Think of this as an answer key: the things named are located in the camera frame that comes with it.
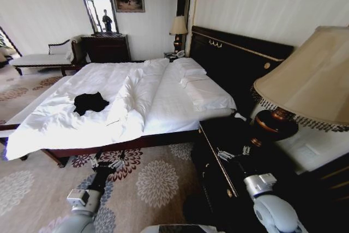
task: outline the drawer handle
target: drawer handle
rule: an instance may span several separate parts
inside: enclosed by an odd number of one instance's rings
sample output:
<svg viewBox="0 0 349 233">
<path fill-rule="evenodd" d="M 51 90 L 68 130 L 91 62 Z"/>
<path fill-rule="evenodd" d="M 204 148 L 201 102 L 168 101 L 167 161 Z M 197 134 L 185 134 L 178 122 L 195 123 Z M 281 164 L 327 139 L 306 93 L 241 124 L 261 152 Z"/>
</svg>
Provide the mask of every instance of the drawer handle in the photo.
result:
<svg viewBox="0 0 349 233">
<path fill-rule="evenodd" d="M 233 193 L 231 193 L 231 191 L 229 189 L 227 189 L 227 194 L 228 194 L 229 198 L 233 197 Z"/>
</svg>

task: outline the person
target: person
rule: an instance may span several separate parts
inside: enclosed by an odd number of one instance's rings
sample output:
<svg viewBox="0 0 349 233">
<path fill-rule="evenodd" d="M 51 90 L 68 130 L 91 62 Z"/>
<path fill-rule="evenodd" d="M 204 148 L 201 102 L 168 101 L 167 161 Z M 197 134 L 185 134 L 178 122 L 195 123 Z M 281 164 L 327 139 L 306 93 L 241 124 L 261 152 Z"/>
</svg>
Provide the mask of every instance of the person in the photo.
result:
<svg viewBox="0 0 349 233">
<path fill-rule="evenodd" d="M 105 30 L 108 32 L 108 31 L 111 31 L 111 23 L 113 22 L 110 17 L 107 16 L 107 10 L 104 9 L 104 16 L 102 18 L 102 22 L 104 23 L 105 25 Z"/>
</svg>

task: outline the chaise lounge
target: chaise lounge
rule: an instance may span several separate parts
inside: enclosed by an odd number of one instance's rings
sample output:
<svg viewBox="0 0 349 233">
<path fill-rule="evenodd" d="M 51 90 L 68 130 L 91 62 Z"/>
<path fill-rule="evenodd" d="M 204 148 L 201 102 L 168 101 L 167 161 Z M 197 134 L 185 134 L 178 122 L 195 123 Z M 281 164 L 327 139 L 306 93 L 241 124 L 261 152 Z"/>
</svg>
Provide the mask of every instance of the chaise lounge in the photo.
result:
<svg viewBox="0 0 349 233">
<path fill-rule="evenodd" d="M 81 36 L 76 36 L 60 44 L 49 44 L 49 54 L 32 54 L 11 60 L 20 75 L 21 68 L 61 68 L 63 76 L 69 67 L 86 62 L 86 52 L 81 45 Z"/>
</svg>

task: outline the telephone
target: telephone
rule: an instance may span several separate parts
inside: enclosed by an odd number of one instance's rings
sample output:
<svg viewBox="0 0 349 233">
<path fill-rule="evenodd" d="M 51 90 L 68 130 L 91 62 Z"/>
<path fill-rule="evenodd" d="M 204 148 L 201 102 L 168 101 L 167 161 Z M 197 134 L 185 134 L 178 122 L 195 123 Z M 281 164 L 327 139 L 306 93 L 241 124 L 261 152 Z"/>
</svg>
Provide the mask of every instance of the telephone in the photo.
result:
<svg viewBox="0 0 349 233">
<path fill-rule="evenodd" d="M 181 50 L 179 51 L 177 54 L 176 54 L 176 57 L 177 58 L 181 58 L 181 57 L 184 57 L 185 56 L 185 51 L 184 50 Z"/>
<path fill-rule="evenodd" d="M 181 50 L 181 51 L 178 51 L 177 53 L 170 54 L 170 59 L 178 59 L 184 56 L 185 56 L 185 51 Z"/>
</svg>

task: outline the dresser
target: dresser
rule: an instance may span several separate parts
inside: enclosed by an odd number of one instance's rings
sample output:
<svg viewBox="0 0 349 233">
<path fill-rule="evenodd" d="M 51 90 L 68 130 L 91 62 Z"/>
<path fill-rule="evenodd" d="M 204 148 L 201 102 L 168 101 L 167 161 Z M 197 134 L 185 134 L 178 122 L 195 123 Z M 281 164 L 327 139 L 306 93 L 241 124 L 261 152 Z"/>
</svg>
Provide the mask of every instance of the dresser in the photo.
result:
<svg viewBox="0 0 349 233">
<path fill-rule="evenodd" d="M 127 35 L 91 35 L 82 37 L 82 45 L 92 63 L 131 61 Z"/>
</svg>

